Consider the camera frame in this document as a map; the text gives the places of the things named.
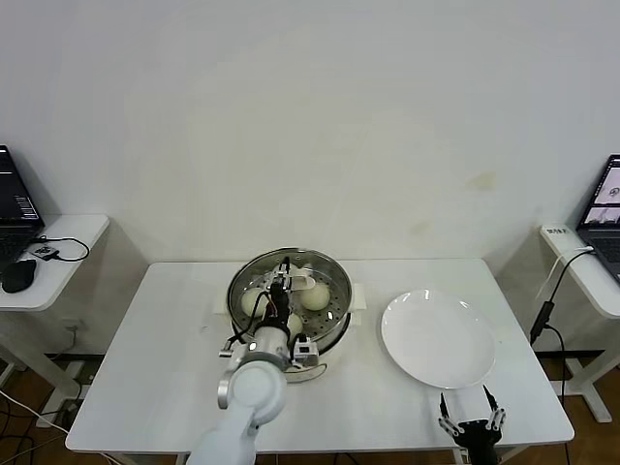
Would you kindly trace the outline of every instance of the laptop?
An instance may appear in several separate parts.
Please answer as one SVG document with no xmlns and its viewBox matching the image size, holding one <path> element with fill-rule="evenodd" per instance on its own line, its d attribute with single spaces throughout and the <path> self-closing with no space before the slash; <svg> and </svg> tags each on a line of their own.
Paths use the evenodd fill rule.
<svg viewBox="0 0 620 465">
<path fill-rule="evenodd" d="M 611 155 L 583 212 L 577 234 L 620 283 L 620 155 Z"/>
<path fill-rule="evenodd" d="M 0 273 L 15 262 L 45 224 L 6 145 L 0 145 Z"/>
</svg>

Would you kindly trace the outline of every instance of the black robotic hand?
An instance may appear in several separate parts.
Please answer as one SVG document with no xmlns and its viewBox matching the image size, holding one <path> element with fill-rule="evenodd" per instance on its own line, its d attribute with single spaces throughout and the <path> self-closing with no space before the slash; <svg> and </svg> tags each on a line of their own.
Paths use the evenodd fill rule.
<svg viewBox="0 0 620 465">
<path fill-rule="evenodd" d="M 472 465 L 497 465 L 499 458 L 494 446 L 502 439 L 502 426 L 506 420 L 506 410 L 500 409 L 495 397 L 484 386 L 486 399 L 491 407 L 489 419 L 461 421 L 454 424 L 448 413 L 446 399 L 442 394 L 439 408 L 442 416 L 440 426 L 451 435 L 456 444 L 467 449 Z"/>
</svg>

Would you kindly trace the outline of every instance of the laptop keyboard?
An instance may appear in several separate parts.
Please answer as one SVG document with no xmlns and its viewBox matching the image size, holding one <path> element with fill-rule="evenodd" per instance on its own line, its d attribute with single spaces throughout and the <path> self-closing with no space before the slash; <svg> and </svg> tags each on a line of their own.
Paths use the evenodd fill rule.
<svg viewBox="0 0 620 465">
<path fill-rule="evenodd" d="M 592 244 L 597 248 L 597 253 L 611 264 L 620 263 L 620 238 L 599 238 L 591 239 Z"/>
</svg>

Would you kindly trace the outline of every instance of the white desk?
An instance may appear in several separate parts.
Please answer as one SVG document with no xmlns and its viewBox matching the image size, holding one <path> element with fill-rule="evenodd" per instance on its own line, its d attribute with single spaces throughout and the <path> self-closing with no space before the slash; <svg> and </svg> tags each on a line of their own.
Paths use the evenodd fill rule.
<svg viewBox="0 0 620 465">
<path fill-rule="evenodd" d="M 88 247 L 95 245 L 108 227 L 106 215 L 56 215 L 44 217 L 46 228 L 41 235 L 47 237 L 75 237 Z M 54 242 L 52 247 L 60 250 L 61 257 L 80 257 L 84 248 L 74 242 Z M 28 252 L 23 260 L 36 259 Z M 81 265 L 81 262 L 59 262 L 37 260 L 35 280 L 27 290 L 7 294 L 0 289 L 0 311 L 41 312 L 46 310 L 60 295 L 65 286 Z"/>
<path fill-rule="evenodd" d="M 479 307 L 497 337 L 485 381 L 508 410 L 506 447 L 569 441 L 574 431 L 504 296 L 482 260 L 341 262 L 364 285 L 368 309 L 323 377 L 289 386 L 282 414 L 258 437 L 260 452 L 454 449 L 439 427 L 440 390 L 401 371 L 379 336 L 388 303 L 411 289 L 458 295 Z M 150 266 L 81 406 L 67 447 L 183 453 L 222 417 L 216 403 L 230 323 L 214 315 L 242 263 Z M 448 391 L 454 419 L 488 418 L 481 386 Z"/>
<path fill-rule="evenodd" d="M 541 227 L 541 235 L 557 256 L 564 256 L 562 264 L 566 264 L 576 254 L 575 248 L 585 245 L 566 225 L 544 225 Z M 596 257 L 585 256 L 575 260 L 571 263 L 569 273 L 601 315 L 614 320 L 620 318 L 620 284 Z M 612 346 L 585 368 L 576 358 L 567 359 L 567 366 L 573 377 L 566 382 L 566 395 L 582 395 L 599 423 L 611 422 L 611 414 L 594 383 L 618 364 L 620 338 L 615 338 Z M 553 382 L 553 386 L 559 394 L 560 382 Z"/>
<path fill-rule="evenodd" d="M 44 218 L 46 228 L 42 235 L 47 237 L 75 237 L 92 248 L 101 234 L 106 230 L 109 220 L 105 215 L 60 215 Z M 55 242 L 61 257 L 80 257 L 84 254 L 83 247 L 71 242 Z M 24 259 L 34 259 L 27 252 Z M 37 259 L 35 280 L 28 289 L 7 294 L 0 290 L 1 312 L 40 312 L 47 309 L 60 295 L 81 262 L 43 262 Z M 6 349 L 17 360 L 23 362 L 58 390 L 50 397 L 46 405 L 48 411 L 58 410 L 53 407 L 66 397 L 75 397 L 79 385 L 73 379 L 79 371 L 78 362 L 68 368 L 68 373 L 61 370 L 55 363 L 41 354 L 23 334 L 15 334 L 10 328 L 0 326 L 0 346 Z"/>
</svg>

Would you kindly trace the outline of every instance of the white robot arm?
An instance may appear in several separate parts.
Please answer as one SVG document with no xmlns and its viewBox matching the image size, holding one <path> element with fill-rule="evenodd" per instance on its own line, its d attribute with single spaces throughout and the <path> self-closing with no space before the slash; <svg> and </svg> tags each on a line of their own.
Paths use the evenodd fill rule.
<svg viewBox="0 0 620 465">
<path fill-rule="evenodd" d="M 275 419 L 285 404 L 287 381 L 268 361 L 251 361 L 231 377 L 224 420 L 205 433 L 188 465 L 250 465 L 261 425 Z"/>
<path fill-rule="evenodd" d="M 284 408 L 287 381 L 283 372 L 293 363 L 287 328 L 292 279 L 288 262 L 284 261 L 281 269 L 268 292 L 261 293 L 254 305 L 250 321 L 259 300 L 263 296 L 269 300 L 263 319 L 255 327 L 255 341 L 231 350 L 232 343 L 240 339 L 246 328 L 229 339 L 220 352 L 220 357 L 232 358 L 218 388 L 218 404 L 226 414 L 217 428 L 201 437 L 187 465 L 254 464 L 260 427 L 275 419 Z M 306 360 L 308 364 L 318 363 L 316 343 L 297 341 L 294 348 L 296 354 L 299 352 L 295 360 L 301 364 Z"/>
</svg>

